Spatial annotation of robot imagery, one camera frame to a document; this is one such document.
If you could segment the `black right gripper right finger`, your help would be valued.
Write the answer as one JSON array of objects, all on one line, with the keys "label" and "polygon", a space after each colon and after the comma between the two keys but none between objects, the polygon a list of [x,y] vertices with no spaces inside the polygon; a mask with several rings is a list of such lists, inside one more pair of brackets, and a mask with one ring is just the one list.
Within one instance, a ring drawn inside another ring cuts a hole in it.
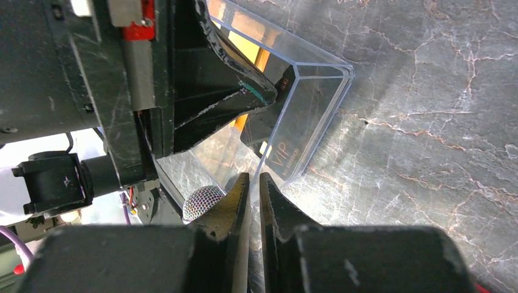
[{"label": "black right gripper right finger", "polygon": [[421,225],[324,226],[260,175],[266,292],[476,292],[457,246]]}]

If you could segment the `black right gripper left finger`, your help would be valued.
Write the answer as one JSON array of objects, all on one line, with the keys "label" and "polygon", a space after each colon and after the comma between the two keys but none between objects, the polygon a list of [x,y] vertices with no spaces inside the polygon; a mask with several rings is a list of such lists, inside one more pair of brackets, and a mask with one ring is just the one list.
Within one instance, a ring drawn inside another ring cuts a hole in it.
[{"label": "black right gripper left finger", "polygon": [[50,234],[19,292],[246,292],[248,173],[187,225],[69,226]]}]

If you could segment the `black VIP card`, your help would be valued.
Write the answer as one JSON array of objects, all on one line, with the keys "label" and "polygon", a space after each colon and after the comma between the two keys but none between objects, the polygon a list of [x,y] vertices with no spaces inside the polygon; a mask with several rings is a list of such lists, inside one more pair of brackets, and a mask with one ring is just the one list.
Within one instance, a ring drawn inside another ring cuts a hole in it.
[{"label": "black VIP card", "polygon": [[285,183],[298,177],[321,140],[322,119],[329,102],[322,81],[296,75],[289,66],[274,84],[277,98],[260,120],[270,125],[270,134],[241,133],[242,143],[260,160],[261,172],[269,172]]}]

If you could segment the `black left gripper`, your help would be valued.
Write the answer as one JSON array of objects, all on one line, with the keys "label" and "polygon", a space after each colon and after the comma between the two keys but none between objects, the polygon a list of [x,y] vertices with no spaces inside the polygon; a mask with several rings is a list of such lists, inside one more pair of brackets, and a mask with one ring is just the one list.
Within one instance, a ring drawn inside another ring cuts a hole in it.
[{"label": "black left gripper", "polygon": [[171,149],[172,1],[1,2],[1,143],[99,127],[121,183]]}]

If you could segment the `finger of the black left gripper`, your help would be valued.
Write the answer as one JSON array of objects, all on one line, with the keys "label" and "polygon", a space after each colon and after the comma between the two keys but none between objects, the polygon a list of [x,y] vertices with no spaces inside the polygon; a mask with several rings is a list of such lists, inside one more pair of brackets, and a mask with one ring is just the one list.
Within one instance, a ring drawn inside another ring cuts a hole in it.
[{"label": "finger of the black left gripper", "polygon": [[176,1],[173,152],[274,104],[275,85],[213,23],[206,1]]}]

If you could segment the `black microphone with silver grille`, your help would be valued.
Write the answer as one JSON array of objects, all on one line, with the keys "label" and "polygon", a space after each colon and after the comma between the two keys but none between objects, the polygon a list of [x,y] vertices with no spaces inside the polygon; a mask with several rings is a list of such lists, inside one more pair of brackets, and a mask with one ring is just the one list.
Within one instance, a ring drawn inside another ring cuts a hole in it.
[{"label": "black microphone with silver grille", "polygon": [[191,223],[210,210],[224,197],[225,194],[217,186],[209,185],[198,188],[184,201],[183,222],[185,224]]}]

